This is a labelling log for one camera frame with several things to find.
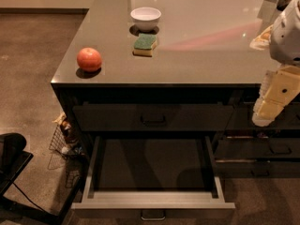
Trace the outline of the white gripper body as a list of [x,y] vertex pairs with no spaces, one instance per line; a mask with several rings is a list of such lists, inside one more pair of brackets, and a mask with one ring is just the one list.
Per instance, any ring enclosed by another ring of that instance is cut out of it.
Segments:
[[300,67],[282,65],[277,71],[268,70],[262,80],[260,98],[282,107],[300,93]]

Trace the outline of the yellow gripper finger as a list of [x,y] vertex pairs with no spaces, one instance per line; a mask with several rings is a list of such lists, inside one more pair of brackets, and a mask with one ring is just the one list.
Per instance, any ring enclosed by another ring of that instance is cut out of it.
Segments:
[[282,106],[258,98],[253,107],[252,122],[258,127],[267,127],[282,111]]

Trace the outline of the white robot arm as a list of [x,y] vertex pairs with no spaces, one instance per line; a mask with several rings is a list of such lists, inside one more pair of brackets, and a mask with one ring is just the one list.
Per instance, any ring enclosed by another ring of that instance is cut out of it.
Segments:
[[265,73],[253,107],[252,122],[267,127],[300,94],[300,0],[292,0],[250,47],[268,49],[270,57],[280,63],[277,71]]

